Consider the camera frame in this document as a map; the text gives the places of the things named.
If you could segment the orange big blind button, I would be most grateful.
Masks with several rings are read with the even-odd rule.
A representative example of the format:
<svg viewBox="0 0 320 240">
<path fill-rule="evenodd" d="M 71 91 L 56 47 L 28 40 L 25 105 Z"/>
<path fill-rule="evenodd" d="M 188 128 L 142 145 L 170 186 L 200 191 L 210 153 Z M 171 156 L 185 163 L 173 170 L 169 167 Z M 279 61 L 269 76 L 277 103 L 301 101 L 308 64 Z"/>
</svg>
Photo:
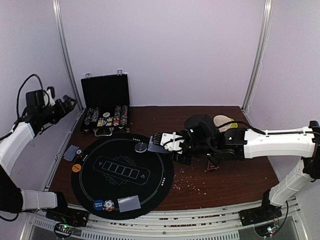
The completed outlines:
<svg viewBox="0 0 320 240">
<path fill-rule="evenodd" d="M 71 170 L 73 173 L 78 173 L 81 171 L 81 169 L 82 169 L 82 166 L 80 164 L 76 163 L 72 166 Z"/>
</svg>

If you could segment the red poker chip stack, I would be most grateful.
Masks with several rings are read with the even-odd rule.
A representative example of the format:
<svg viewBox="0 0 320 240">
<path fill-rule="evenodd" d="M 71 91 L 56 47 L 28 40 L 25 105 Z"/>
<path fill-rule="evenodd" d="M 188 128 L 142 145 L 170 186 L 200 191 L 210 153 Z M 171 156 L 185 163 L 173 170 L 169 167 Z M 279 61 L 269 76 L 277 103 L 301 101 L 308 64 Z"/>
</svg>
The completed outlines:
<svg viewBox="0 0 320 240">
<path fill-rule="evenodd" d="M 104 202 L 104 209 L 107 211 L 107 212 L 112 212 L 114 209 L 115 209 L 115 204 L 112 200 L 106 200 Z"/>
</svg>

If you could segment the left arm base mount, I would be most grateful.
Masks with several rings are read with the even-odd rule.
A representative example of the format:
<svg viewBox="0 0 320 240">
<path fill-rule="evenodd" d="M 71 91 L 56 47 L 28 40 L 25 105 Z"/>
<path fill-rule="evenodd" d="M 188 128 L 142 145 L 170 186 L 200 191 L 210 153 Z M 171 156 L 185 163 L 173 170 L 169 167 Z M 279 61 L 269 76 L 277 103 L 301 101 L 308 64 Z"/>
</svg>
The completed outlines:
<svg viewBox="0 0 320 240">
<path fill-rule="evenodd" d="M 45 216 L 48 219 L 73 227 L 86 227 L 89 218 L 89 212 L 70 207 L 64 209 L 53 208 L 47 209 Z"/>
</svg>

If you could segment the black white poker chip stack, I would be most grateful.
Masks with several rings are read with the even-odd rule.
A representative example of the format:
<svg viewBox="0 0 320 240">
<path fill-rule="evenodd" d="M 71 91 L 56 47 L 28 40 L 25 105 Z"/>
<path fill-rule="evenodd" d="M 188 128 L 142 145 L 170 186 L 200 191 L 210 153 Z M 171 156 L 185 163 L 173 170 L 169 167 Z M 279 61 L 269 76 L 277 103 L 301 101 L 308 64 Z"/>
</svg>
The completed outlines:
<svg viewBox="0 0 320 240">
<path fill-rule="evenodd" d="M 77 151 L 76 151 L 76 155 L 77 156 L 80 156 L 80 155 L 82 155 L 83 154 L 83 151 L 81 150 L 81 149 L 78 149 Z"/>
</svg>

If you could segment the blue small blind button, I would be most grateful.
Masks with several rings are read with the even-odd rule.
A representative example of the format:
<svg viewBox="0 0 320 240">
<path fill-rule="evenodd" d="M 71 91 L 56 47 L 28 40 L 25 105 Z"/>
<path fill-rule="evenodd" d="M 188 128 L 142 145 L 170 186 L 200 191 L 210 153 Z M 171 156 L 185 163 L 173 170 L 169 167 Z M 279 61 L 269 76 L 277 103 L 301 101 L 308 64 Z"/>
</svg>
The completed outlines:
<svg viewBox="0 0 320 240">
<path fill-rule="evenodd" d="M 104 206 L 105 206 L 105 202 L 103 200 L 96 200 L 94 201 L 93 203 L 93 209 L 95 211 L 102 211 L 104 209 Z"/>
</svg>

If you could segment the black poker chip case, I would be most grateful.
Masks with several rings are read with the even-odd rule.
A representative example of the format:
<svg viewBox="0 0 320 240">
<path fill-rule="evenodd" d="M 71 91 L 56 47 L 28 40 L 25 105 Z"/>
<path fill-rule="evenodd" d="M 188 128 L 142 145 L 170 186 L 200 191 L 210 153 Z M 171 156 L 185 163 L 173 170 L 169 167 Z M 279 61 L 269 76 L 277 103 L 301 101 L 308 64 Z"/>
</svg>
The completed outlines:
<svg viewBox="0 0 320 240">
<path fill-rule="evenodd" d="M 81 79 L 85 110 L 80 132 L 96 136 L 130 131 L 130 91 L 127 73 L 91 76 Z M 112 118 L 112 125 L 103 126 Z"/>
</svg>

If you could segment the grey ridged card holder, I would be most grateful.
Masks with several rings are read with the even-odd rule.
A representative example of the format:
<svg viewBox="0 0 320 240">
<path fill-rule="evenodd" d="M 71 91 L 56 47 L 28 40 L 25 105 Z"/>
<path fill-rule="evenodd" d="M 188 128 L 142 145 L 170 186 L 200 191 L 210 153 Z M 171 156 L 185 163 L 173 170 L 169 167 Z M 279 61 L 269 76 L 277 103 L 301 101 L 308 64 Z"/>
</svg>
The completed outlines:
<svg viewBox="0 0 320 240">
<path fill-rule="evenodd" d="M 150 137 L 149 139 L 149 143 L 148 143 L 148 148 L 147 150 L 149 152 L 153 152 L 153 153 L 162 153 L 162 154 L 168 154 L 170 153 L 168 150 L 164 149 L 163 146 L 160 145 L 156 145 L 153 141 L 153 136 Z"/>
</svg>

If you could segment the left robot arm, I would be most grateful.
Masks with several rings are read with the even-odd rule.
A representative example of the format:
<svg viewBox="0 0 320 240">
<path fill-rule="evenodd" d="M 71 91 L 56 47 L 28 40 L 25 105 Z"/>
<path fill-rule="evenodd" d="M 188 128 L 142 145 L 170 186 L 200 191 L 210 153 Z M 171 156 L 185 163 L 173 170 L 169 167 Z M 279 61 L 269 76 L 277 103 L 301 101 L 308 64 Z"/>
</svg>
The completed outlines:
<svg viewBox="0 0 320 240">
<path fill-rule="evenodd" d="M 53 86 L 29 91 L 25 100 L 22 112 L 16 107 L 16 121 L 11 130 L 0 138 L 0 210 L 15 215 L 2 216 L 1 220 L 14 222 L 23 212 L 51 210 L 61 222 L 67 222 L 72 211 L 62 192 L 23 190 L 11 179 L 11 172 L 28 143 L 72 112 L 77 100 L 68 95 L 56 99 Z"/>
</svg>

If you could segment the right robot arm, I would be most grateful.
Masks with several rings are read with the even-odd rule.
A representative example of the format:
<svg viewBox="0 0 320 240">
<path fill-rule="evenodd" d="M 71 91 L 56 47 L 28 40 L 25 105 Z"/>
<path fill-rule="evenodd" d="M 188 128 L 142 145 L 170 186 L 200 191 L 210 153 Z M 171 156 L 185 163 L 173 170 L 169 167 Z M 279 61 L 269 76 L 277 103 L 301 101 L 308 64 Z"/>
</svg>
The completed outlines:
<svg viewBox="0 0 320 240">
<path fill-rule="evenodd" d="M 256 210 L 259 220 L 268 220 L 285 201 L 312 180 L 320 178 L 320 126 L 289 130 L 260 130 L 246 122 L 232 128 L 233 120 L 217 125 L 207 114 L 196 114 L 184 122 L 182 131 L 154 134 L 148 151 L 170 154 L 173 161 L 190 164 L 191 159 L 207 158 L 215 167 L 221 161 L 242 161 L 257 157 L 298 156 L 295 168 L 263 195 Z"/>
</svg>

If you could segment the white dealer button in case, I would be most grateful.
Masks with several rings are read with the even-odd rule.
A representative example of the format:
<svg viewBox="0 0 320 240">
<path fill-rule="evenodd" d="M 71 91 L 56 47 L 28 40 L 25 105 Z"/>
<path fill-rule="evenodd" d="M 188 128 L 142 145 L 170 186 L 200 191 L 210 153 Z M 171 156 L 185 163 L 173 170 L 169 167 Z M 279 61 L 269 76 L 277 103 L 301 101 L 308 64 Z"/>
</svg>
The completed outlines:
<svg viewBox="0 0 320 240">
<path fill-rule="evenodd" d="M 103 113 L 102 116 L 103 116 L 104 118 L 108 118 L 110 115 L 111 115 L 111 114 L 110 114 L 109 112 L 105 112 L 105 113 Z"/>
</svg>

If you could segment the white floral ceramic mug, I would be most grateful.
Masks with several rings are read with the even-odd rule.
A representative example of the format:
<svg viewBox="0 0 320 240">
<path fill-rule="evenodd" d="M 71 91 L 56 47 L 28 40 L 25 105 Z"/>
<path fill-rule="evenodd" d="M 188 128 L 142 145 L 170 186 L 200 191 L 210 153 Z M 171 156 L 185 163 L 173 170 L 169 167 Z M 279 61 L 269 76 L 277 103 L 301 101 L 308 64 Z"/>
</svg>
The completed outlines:
<svg viewBox="0 0 320 240">
<path fill-rule="evenodd" d="M 219 127 L 223 124 L 226 124 L 228 122 L 230 122 L 232 119 L 228 116 L 225 116 L 225 115 L 216 115 L 214 118 L 213 118 L 213 123 L 216 127 Z"/>
</svg>

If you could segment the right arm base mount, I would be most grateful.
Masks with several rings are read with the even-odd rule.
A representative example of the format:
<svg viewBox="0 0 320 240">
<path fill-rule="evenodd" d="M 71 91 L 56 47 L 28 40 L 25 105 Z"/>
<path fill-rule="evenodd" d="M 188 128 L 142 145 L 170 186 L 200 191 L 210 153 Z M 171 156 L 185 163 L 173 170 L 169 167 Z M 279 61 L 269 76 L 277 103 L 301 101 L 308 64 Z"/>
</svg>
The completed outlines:
<svg viewBox="0 0 320 240">
<path fill-rule="evenodd" d="M 273 220 L 274 217 L 282 216 L 282 208 L 276 206 L 259 206 L 241 210 L 239 218 L 242 226 L 249 226 Z"/>
</svg>

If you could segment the right aluminium frame post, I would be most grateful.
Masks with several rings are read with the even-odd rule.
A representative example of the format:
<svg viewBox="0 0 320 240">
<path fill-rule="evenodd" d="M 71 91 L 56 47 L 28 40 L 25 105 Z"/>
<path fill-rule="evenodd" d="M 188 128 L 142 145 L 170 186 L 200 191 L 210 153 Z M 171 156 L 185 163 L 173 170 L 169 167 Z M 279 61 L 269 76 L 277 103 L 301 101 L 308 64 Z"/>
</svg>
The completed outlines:
<svg viewBox="0 0 320 240">
<path fill-rule="evenodd" d="M 250 107 L 254 100 L 254 95 L 255 95 L 255 92 L 258 86 L 258 81 L 261 74 L 262 60 L 263 60 L 264 53 L 267 49 L 268 39 L 270 34 L 272 11 L 273 11 L 273 1 L 265 0 L 256 54 L 253 62 L 251 75 L 249 78 L 248 87 L 247 87 L 244 101 L 242 104 L 242 111 L 246 115 L 250 111 Z"/>
</svg>

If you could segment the lime green small bowl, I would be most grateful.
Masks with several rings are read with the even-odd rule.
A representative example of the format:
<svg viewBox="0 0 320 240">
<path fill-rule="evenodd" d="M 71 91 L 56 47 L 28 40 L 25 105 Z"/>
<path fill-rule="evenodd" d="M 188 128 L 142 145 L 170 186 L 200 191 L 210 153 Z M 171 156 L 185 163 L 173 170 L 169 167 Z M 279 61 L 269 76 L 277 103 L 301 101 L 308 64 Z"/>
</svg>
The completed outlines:
<svg viewBox="0 0 320 240">
<path fill-rule="evenodd" d="M 234 123 L 232 123 L 231 125 L 230 125 L 230 128 L 237 128 L 238 127 L 238 124 L 236 123 L 236 122 L 234 122 Z"/>
</svg>

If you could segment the red triangle all-in marker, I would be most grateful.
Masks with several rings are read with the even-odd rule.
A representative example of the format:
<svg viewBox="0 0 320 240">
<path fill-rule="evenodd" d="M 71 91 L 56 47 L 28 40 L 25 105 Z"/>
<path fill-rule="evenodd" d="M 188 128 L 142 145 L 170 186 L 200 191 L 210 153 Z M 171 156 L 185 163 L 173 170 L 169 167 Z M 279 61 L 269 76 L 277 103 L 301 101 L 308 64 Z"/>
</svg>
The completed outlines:
<svg viewBox="0 0 320 240">
<path fill-rule="evenodd" d="M 216 171 L 220 169 L 220 163 L 219 162 L 211 162 L 208 161 L 207 162 L 207 168 L 205 170 L 205 172 L 209 172 L 209 171 Z"/>
</svg>

